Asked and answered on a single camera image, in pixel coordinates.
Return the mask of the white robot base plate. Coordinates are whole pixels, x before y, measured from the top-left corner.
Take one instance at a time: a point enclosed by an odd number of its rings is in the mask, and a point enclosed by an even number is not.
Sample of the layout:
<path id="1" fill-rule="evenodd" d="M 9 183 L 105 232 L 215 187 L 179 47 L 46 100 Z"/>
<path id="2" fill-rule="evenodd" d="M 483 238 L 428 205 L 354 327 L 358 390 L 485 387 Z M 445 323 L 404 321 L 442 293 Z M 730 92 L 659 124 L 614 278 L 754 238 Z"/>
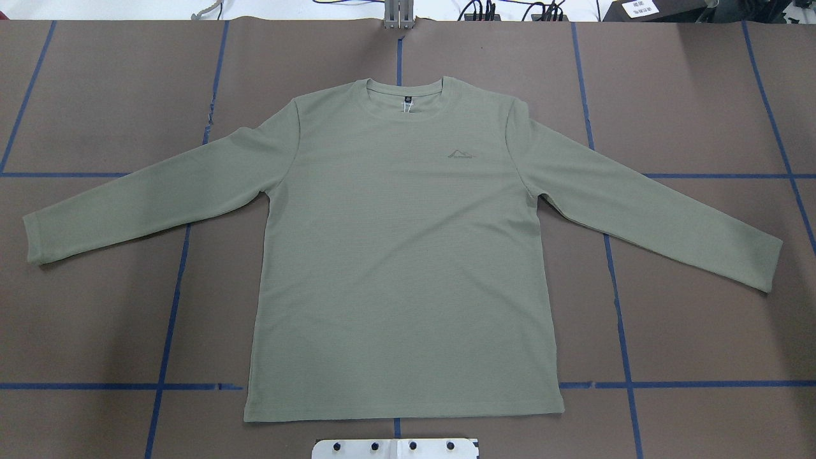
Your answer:
<path id="1" fill-rule="evenodd" d="M 479 458 L 477 439 L 324 439 L 312 458 Z"/>

